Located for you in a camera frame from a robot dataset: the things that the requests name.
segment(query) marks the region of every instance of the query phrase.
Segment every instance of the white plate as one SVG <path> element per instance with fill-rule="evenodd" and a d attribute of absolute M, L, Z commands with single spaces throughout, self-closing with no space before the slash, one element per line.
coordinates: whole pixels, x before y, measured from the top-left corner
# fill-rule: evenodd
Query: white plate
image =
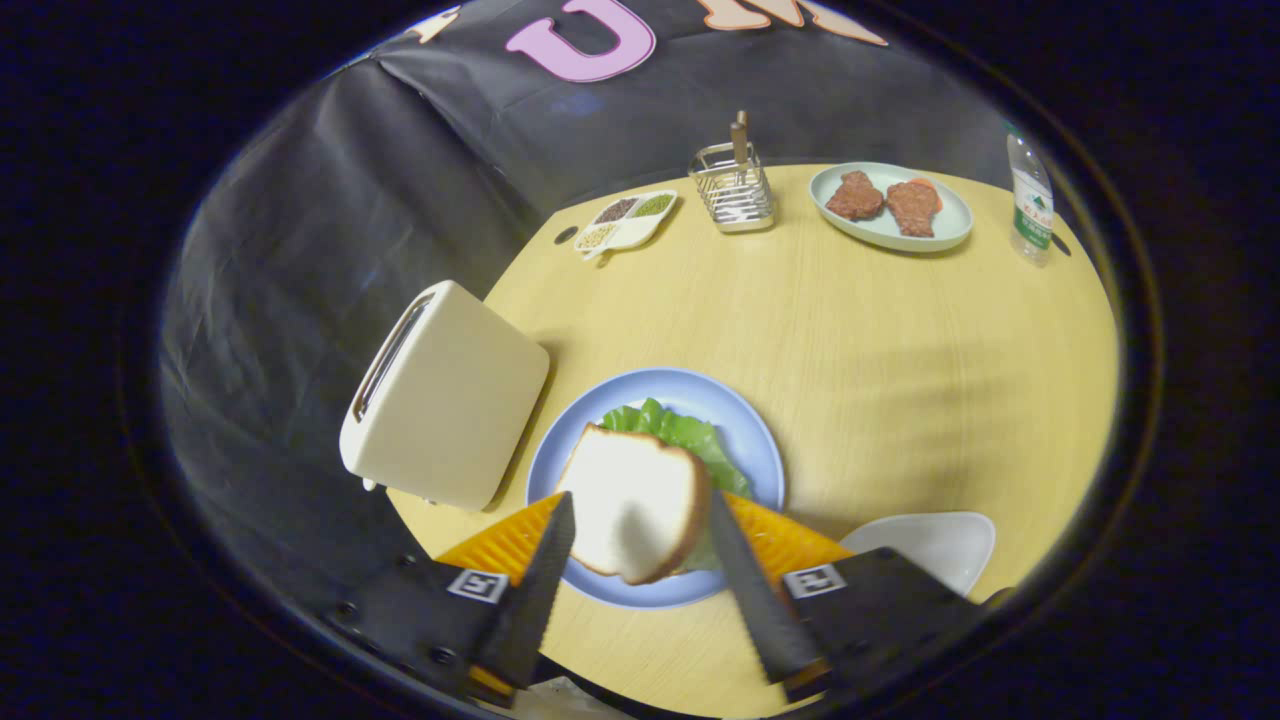
<path fill-rule="evenodd" d="M 645 204 L 645 201 L 652 200 L 659 195 L 671 196 L 671 202 L 668 202 L 667 206 L 662 209 L 662 213 L 658 213 L 655 215 L 636 217 L 635 214 L 636 210 L 639 210 L 640 206 Z M 677 193 L 675 190 L 659 190 L 654 192 L 645 192 L 643 195 L 628 195 L 626 197 L 620 197 L 618 200 L 609 202 L 608 205 L 602 208 L 599 213 L 596 213 L 595 215 L 596 218 L 599 218 L 605 210 L 612 208 L 614 202 L 635 199 L 635 204 L 627 209 L 627 214 L 623 215 L 621 219 L 609 220 L 604 223 L 593 222 L 591 224 L 582 228 L 582 232 L 577 233 L 577 240 L 573 241 L 573 250 L 577 250 L 579 252 L 584 254 L 582 260 L 590 260 L 591 258 L 595 258 L 596 255 L 604 252 L 605 250 L 626 250 L 630 247 L 639 247 L 645 242 L 649 242 L 649 238 L 653 237 L 653 233 L 658 229 L 658 225 L 662 224 L 662 220 L 666 219 L 666 217 L 671 214 L 671 211 L 676 208 L 676 199 L 678 197 L 678 195 L 680 193 Z M 604 238 L 604 242 L 593 247 L 582 247 L 581 241 L 584 237 L 590 234 L 596 228 L 605 225 L 612 225 L 613 232 Z"/>
<path fill-rule="evenodd" d="M 846 220 L 828 210 L 827 201 L 831 200 L 831 196 L 840 187 L 842 182 L 840 177 L 854 170 L 867 173 L 867 178 L 872 181 L 876 190 L 886 196 L 888 195 L 888 186 L 906 182 L 911 178 L 925 178 L 932 182 L 933 187 L 938 191 L 938 197 L 942 199 L 942 210 L 937 215 L 933 215 L 933 237 L 911 237 L 900 233 L 897 220 L 888 211 L 887 200 L 881 214 L 867 220 Z M 809 181 L 809 197 L 818 206 L 822 217 L 827 218 L 828 223 L 858 240 L 891 250 L 940 252 L 964 242 L 964 238 L 969 237 L 969 232 L 973 229 L 973 211 L 969 210 L 969 205 L 950 187 L 924 173 L 897 165 L 886 165 L 884 163 L 845 163 L 844 165 L 827 168 L 813 176 L 813 179 Z"/>
<path fill-rule="evenodd" d="M 996 547 L 996 525 L 982 512 L 893 515 L 867 523 L 840 544 L 850 552 L 892 547 L 959 594 L 969 594 Z"/>

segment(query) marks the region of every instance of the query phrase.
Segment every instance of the white toaster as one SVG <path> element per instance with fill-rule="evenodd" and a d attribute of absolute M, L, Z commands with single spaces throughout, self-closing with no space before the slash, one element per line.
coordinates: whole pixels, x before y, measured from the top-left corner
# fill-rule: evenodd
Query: white toaster
<path fill-rule="evenodd" d="M 404 310 L 356 391 L 338 439 L 352 473 L 480 510 L 502 482 L 550 357 L 453 281 Z"/>

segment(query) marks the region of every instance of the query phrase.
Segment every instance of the yellow tabletop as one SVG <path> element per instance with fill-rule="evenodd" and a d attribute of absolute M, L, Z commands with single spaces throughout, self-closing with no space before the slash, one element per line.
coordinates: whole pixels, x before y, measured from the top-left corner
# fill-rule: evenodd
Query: yellow tabletop
<path fill-rule="evenodd" d="M 689 179 L 636 188 L 681 200 L 652 243 L 603 265 L 553 240 L 631 192 L 552 215 L 485 300 L 550 351 L 550 377 L 488 511 L 390 492 L 422 548 L 439 553 L 524 507 L 538 443 L 582 392 L 673 365 L 760 413 L 791 518 L 838 539 L 886 515 L 983 512 L 997 542 L 970 598 L 1019 583 L 1075 512 L 1110 432 L 1119 354 L 1102 284 L 1061 218 L 1071 255 L 1055 250 L 1036 268 L 1010 249 L 1010 193 L 950 176 L 922 173 L 973 209 L 961 246 L 928 256 L 859 242 L 809 200 L 826 167 L 768 168 L 777 224 L 749 234 L 721 234 Z M 786 708 L 728 591 L 639 611 L 562 585 L 543 652 L 667 710 Z"/>

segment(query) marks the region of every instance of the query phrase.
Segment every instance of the bottle label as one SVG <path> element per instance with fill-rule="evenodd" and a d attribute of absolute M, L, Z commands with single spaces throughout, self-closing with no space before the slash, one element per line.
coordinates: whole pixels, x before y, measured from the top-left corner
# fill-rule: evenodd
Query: bottle label
<path fill-rule="evenodd" d="M 1014 170 L 1014 228 L 1041 250 L 1053 236 L 1053 196 L 1036 178 Z"/>

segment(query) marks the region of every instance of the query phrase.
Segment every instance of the meat patty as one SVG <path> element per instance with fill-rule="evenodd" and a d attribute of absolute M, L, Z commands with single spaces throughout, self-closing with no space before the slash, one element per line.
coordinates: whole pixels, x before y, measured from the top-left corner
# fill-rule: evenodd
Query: meat patty
<path fill-rule="evenodd" d="M 927 184 L 900 182 L 888 186 L 888 211 L 897 229 L 911 237 L 933 237 L 933 214 L 938 211 L 938 192 Z"/>
<path fill-rule="evenodd" d="M 867 173 L 854 170 L 840 177 L 841 184 L 827 201 L 827 209 L 850 220 L 874 218 L 884 206 L 884 196 L 872 186 Z"/>

